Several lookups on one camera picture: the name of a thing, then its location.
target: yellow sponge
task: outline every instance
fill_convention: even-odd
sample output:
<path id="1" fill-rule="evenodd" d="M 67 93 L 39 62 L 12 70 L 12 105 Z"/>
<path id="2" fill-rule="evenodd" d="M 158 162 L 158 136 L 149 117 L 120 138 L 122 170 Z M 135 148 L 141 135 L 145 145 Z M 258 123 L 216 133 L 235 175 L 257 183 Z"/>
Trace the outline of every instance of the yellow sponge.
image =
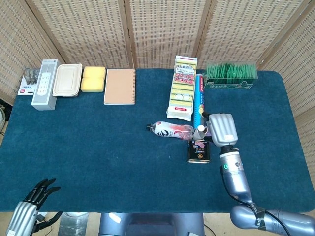
<path id="1" fill-rule="evenodd" d="M 103 78 L 105 79 L 105 67 L 86 66 L 83 71 L 83 78 Z"/>
<path id="2" fill-rule="evenodd" d="M 81 83 L 82 92 L 103 92 L 104 79 L 103 78 L 83 78 Z"/>

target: black robot finger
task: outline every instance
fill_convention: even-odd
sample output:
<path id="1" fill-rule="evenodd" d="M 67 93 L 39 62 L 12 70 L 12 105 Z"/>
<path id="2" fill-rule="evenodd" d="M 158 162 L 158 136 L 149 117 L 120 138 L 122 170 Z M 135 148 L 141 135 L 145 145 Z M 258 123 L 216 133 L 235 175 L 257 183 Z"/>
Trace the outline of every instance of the black robot finger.
<path id="1" fill-rule="evenodd" d="M 54 224 L 54 223 L 60 218 L 60 216 L 61 216 L 62 213 L 63 213 L 62 211 L 59 211 L 59 212 L 57 212 L 56 215 L 55 215 L 53 218 L 51 218 L 50 220 L 44 221 L 44 222 L 42 222 L 42 223 L 39 223 L 39 224 L 35 225 L 35 226 L 34 226 L 34 229 L 33 229 L 33 233 L 36 233 L 36 232 L 38 232 L 38 231 L 40 231 L 40 230 L 42 230 L 42 229 L 45 229 L 45 228 L 47 228 L 48 226 L 51 226 L 52 224 Z"/>
<path id="2" fill-rule="evenodd" d="M 46 191 L 47 187 L 52 184 L 53 182 L 55 182 L 56 179 L 53 178 L 49 181 L 43 182 L 42 185 L 40 186 L 40 188 L 38 188 L 33 196 L 33 198 L 31 199 L 32 202 L 36 203 L 39 199 L 39 197 Z"/>
<path id="3" fill-rule="evenodd" d="M 37 205 L 37 210 L 39 210 L 41 208 L 41 206 L 43 205 L 43 203 L 46 201 L 47 197 L 53 193 L 58 191 L 59 189 L 61 189 L 60 187 L 53 187 L 50 188 L 48 190 L 46 190 L 45 192 L 43 192 L 39 197 L 37 202 L 35 203 Z"/>
<path id="4" fill-rule="evenodd" d="M 46 181 L 48 181 L 47 178 L 44 179 L 44 180 L 42 180 L 41 182 L 39 182 L 39 183 L 34 187 L 34 189 L 33 189 L 31 192 L 28 193 L 28 195 L 24 198 L 24 200 L 27 201 L 27 202 L 28 202 L 28 201 L 31 201 L 32 198 L 34 197 L 35 192 L 37 191 L 37 189 L 38 189 L 43 183 L 45 183 Z"/>

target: brown notebook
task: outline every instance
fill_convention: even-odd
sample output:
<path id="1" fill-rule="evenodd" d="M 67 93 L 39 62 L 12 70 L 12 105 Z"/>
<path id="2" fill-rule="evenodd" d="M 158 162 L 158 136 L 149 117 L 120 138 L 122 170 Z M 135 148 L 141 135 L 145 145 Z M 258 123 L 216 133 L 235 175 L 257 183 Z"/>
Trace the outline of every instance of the brown notebook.
<path id="1" fill-rule="evenodd" d="M 104 104 L 134 105 L 135 82 L 135 69 L 108 69 Z"/>

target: beige plastic container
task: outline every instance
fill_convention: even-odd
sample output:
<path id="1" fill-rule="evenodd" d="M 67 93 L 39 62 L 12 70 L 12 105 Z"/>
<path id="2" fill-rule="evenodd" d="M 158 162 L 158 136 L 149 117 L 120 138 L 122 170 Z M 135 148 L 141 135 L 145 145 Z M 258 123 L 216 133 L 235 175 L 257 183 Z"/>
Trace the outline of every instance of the beige plastic container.
<path id="1" fill-rule="evenodd" d="M 53 88 L 55 97 L 76 97 L 79 93 L 82 64 L 62 64 L 58 66 Z"/>

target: plastic packaging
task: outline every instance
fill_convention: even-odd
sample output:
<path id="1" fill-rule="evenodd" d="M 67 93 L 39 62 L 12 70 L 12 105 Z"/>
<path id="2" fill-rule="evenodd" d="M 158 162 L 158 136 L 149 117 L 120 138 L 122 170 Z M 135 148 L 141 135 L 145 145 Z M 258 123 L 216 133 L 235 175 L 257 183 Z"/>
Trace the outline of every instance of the plastic packaging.
<path id="1" fill-rule="evenodd" d="M 79 93 L 82 64 L 63 64 L 57 69 L 53 96 L 76 97 Z"/>
<path id="2" fill-rule="evenodd" d="M 161 137 L 174 137 L 179 139 L 192 139 L 193 127 L 187 124 L 172 124 L 158 121 L 154 124 L 148 124 L 147 129 Z"/>
<path id="3" fill-rule="evenodd" d="M 167 118 L 191 121 L 197 58 L 176 56 Z"/>

